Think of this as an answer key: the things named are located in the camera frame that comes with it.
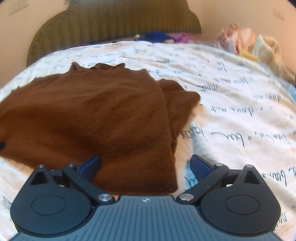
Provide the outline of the purple garment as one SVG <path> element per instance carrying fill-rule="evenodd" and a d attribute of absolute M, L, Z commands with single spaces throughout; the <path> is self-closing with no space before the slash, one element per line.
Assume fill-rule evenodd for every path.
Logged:
<path fill-rule="evenodd" d="M 196 43 L 196 38 L 189 33 L 181 32 L 181 33 L 169 33 L 170 37 L 174 39 L 175 43 Z"/>

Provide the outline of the pink clothes pile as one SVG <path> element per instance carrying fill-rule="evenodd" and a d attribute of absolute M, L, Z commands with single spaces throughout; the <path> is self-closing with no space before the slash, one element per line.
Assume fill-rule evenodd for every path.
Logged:
<path fill-rule="evenodd" d="M 257 34 L 251 28 L 230 24 L 218 34 L 214 46 L 234 54 L 242 51 L 251 52 L 255 46 Z"/>

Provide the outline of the wall light switch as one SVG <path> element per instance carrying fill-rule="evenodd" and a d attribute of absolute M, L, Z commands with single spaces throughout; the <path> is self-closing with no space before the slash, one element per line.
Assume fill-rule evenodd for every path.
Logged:
<path fill-rule="evenodd" d="M 279 19 L 280 21 L 285 21 L 285 15 L 283 12 L 277 10 L 277 9 L 273 9 L 273 16 L 276 19 Z"/>

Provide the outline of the olive ribbed headboard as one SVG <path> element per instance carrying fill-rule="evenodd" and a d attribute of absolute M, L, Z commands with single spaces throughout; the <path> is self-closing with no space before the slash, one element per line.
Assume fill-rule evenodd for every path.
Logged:
<path fill-rule="evenodd" d="M 202 29 L 187 1 L 70 1 L 39 28 L 26 66 L 55 51 L 153 31 L 200 34 Z"/>

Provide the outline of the pale yellow quilted cloth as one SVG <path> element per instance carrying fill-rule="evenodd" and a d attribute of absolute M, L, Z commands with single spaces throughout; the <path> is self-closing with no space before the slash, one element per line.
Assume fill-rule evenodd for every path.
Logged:
<path fill-rule="evenodd" d="M 274 37 L 258 35 L 255 44 L 241 50 L 240 56 L 265 64 L 273 74 L 295 84 L 295 73 L 285 66 L 280 45 Z"/>

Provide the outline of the white script-print bed cover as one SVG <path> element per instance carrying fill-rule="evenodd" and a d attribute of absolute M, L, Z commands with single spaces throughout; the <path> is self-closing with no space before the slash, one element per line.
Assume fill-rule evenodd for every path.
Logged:
<path fill-rule="evenodd" d="M 86 68 L 124 63 L 199 93 L 178 138 L 178 192 L 197 183 L 189 166 L 193 154 L 231 169 L 251 164 L 280 203 L 275 233 L 295 240 L 295 98 L 288 83 L 259 63 L 206 45 L 129 41 L 49 54 L 2 87 L 1 98 L 37 77 L 68 71 L 72 62 Z"/>

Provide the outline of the white wall sockets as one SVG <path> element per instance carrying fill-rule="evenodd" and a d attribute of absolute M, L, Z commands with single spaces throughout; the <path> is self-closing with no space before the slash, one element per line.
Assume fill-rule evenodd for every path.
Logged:
<path fill-rule="evenodd" d="M 28 0 L 16 0 L 13 1 L 9 5 L 9 15 L 13 15 L 17 13 L 18 11 L 21 11 L 22 9 L 26 8 L 29 6 L 29 1 Z"/>

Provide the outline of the brown knit sweater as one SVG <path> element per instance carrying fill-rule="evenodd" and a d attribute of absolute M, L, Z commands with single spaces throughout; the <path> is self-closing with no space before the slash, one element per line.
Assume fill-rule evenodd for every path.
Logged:
<path fill-rule="evenodd" d="M 99 156 L 94 185 L 111 194 L 171 194 L 178 188 L 177 138 L 196 92 L 124 64 L 72 63 L 1 102 L 1 156 L 61 169 Z"/>

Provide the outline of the blue garment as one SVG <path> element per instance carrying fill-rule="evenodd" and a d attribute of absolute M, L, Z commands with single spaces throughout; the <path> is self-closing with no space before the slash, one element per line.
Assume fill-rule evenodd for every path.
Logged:
<path fill-rule="evenodd" d="M 175 39 L 162 32 L 150 32 L 140 35 L 139 41 L 147 41 L 150 43 L 174 43 Z"/>

